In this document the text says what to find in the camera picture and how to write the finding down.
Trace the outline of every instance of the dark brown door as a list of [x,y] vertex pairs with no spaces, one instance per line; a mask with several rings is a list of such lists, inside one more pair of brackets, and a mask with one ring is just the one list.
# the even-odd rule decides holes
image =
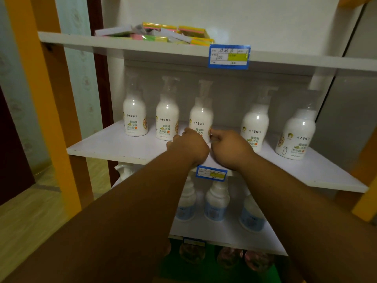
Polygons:
[[0,87],[0,205],[35,183]]

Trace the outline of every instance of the bottle with blue label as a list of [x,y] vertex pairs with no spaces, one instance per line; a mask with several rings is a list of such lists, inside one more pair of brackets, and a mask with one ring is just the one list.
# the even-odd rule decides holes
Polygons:
[[258,207],[252,195],[249,194],[243,202],[239,223],[247,231],[260,232],[266,224],[266,221],[261,209]]
[[213,221],[223,220],[229,201],[228,178],[223,182],[213,181],[211,188],[205,195],[205,217]]
[[181,198],[179,199],[175,218],[180,221],[188,221],[195,214],[196,193],[194,183],[190,176],[187,176],[185,186],[183,187]]

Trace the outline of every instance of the floor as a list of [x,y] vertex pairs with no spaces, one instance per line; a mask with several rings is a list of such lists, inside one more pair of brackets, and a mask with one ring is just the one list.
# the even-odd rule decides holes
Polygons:
[[[94,197],[110,189],[107,161],[87,158]],[[67,222],[52,166],[37,183],[0,206],[0,281]]]

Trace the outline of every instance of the green surface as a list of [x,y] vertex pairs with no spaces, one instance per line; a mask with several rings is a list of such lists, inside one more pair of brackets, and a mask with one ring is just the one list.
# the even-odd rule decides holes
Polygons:
[[244,258],[231,269],[224,269],[217,261],[216,256],[221,247],[206,245],[205,258],[193,265],[184,261],[179,254],[181,240],[170,239],[172,251],[163,259],[159,267],[161,278],[190,282],[268,282],[280,283],[276,268],[273,265],[267,272],[258,273],[247,267]]

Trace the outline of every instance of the forearm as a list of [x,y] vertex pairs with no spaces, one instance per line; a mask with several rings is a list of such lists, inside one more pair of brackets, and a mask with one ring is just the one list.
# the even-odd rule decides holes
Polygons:
[[5,282],[151,279],[191,165],[185,155],[161,154],[71,219]]
[[370,266],[377,260],[373,228],[267,160],[257,155],[251,160],[240,173],[308,282],[357,282],[375,276]]

